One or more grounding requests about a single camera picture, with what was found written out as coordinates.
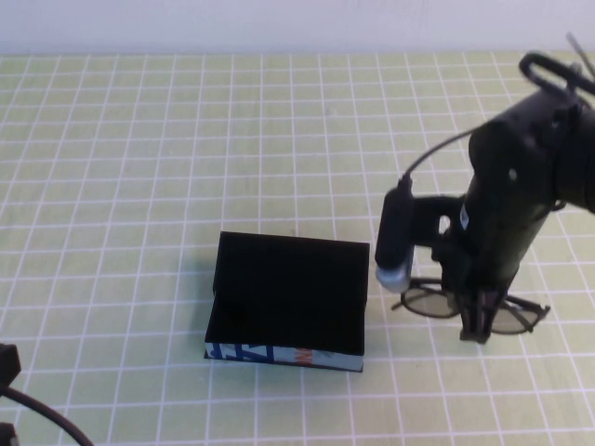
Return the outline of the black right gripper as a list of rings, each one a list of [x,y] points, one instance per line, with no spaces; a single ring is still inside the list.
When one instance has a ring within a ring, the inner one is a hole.
[[[550,195],[492,183],[472,183],[459,197],[414,199],[412,243],[430,248],[445,287],[461,293],[461,341],[488,341],[496,291],[510,287],[550,212]]]

